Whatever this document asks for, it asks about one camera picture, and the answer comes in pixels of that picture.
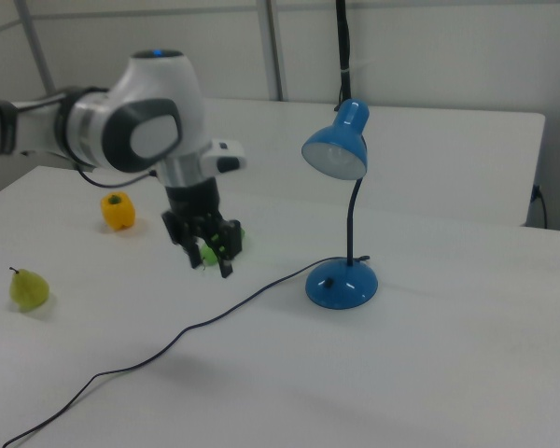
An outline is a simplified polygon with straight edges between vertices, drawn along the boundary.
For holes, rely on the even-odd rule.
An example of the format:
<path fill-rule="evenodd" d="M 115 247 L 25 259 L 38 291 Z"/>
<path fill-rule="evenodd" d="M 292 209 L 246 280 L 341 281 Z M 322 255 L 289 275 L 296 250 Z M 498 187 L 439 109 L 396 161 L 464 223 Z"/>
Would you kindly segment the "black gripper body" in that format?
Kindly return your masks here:
<path fill-rule="evenodd" d="M 235 258 L 242 251 L 241 224 L 219 212 L 217 182 L 209 178 L 191 187 L 167 187 L 170 209 L 162 220 L 172 242 L 186 252 L 186 241 L 204 240 L 218 257 Z"/>

